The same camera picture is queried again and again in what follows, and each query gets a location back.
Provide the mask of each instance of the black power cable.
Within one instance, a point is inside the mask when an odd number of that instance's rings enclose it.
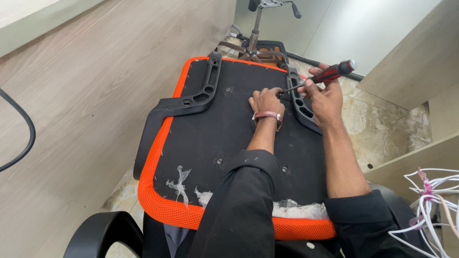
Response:
[[[6,92],[4,92],[2,89],[0,89],[0,96],[2,96],[6,101],[8,101],[8,103],[10,103],[21,115],[22,117],[26,120],[27,122],[27,125],[29,126],[29,130],[30,130],[30,139],[29,139],[29,143],[27,144],[26,148],[21,152],[21,154],[19,154],[19,156],[17,156],[16,158],[14,158],[13,160],[11,160],[10,162],[8,162],[7,164],[3,165],[0,167],[0,172],[2,172],[3,170],[11,167],[12,165],[16,164],[18,161],[20,161],[25,155],[27,155],[27,153],[30,151],[30,149],[32,148],[32,146],[34,145],[34,142],[35,142],[35,137],[36,137],[36,131],[35,131],[35,126],[32,122],[32,120],[30,119],[30,117],[28,116],[28,114],[21,108],[20,105],[18,105]]]

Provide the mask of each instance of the black plastic armrest bracket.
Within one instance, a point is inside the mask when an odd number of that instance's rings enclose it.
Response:
[[[207,110],[213,102],[217,90],[218,77],[222,65],[222,53],[212,52],[207,61],[206,73],[201,90],[194,95],[160,99],[158,105],[148,114],[140,139],[137,157],[134,163],[134,179],[139,180],[148,157],[148,152],[161,129],[164,118],[184,116]]]
[[[143,234],[129,213],[96,213],[73,234],[64,258],[104,258],[115,242],[124,244],[136,257],[142,257]]]
[[[287,86],[288,88],[293,88],[303,81],[304,78],[301,78],[297,69],[290,64],[285,64],[283,68],[287,68]],[[316,125],[313,119],[313,108],[312,102],[308,98],[303,98],[300,96],[297,90],[291,90],[290,92],[291,104],[293,106],[293,115],[303,126],[311,129],[312,131],[322,134],[322,130]]]

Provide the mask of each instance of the screwdriver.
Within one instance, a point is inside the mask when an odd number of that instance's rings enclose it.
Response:
[[[339,64],[332,65],[325,69],[325,71],[318,73],[314,76],[308,77],[308,79],[311,79],[315,84],[319,84],[322,82],[326,82],[329,80],[333,80],[336,78],[341,77],[343,74],[350,74],[352,71],[354,71],[357,68],[357,64],[353,59],[347,60],[347,61],[342,61]],[[284,90],[279,95],[284,94],[286,92],[289,92],[291,90],[297,89],[299,87],[303,87],[305,82],[290,88],[288,90]]]

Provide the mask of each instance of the marble floor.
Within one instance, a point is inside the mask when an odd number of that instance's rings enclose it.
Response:
[[[233,37],[224,41],[241,45]],[[218,50],[224,58],[237,59],[238,53],[224,46]],[[312,66],[289,59],[300,74],[311,76]],[[412,111],[396,106],[357,88],[357,81],[341,77],[343,92],[343,121],[353,143],[357,161],[363,172],[414,151],[432,142],[429,125],[429,107],[424,104]],[[118,183],[100,212],[127,211],[142,229],[143,209],[137,199],[137,183],[132,178],[132,168]],[[128,248],[120,243],[112,245],[107,258],[135,258]]]

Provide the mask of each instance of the orange mesh edging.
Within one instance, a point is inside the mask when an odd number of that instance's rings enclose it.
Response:
[[[182,89],[187,78],[188,69],[194,60],[209,59],[207,56],[198,56],[189,59],[183,66],[180,79],[175,87],[173,98],[180,97]],[[259,65],[266,68],[284,71],[282,69],[248,62],[236,59],[223,58],[226,61],[243,62],[251,65]],[[164,142],[169,134],[169,128],[172,124],[173,117],[164,119],[161,129],[159,130],[156,138],[148,153],[145,166],[140,176],[138,197],[139,202],[143,209],[152,218],[167,223],[170,225],[198,229],[204,210],[201,206],[188,205],[188,209],[182,202],[176,202],[164,199],[153,190],[153,178],[155,176],[156,166],[161,156]],[[317,220],[317,219],[284,219],[273,218],[275,238],[277,240],[293,240],[293,239],[329,239],[336,236],[335,228],[330,220]]]

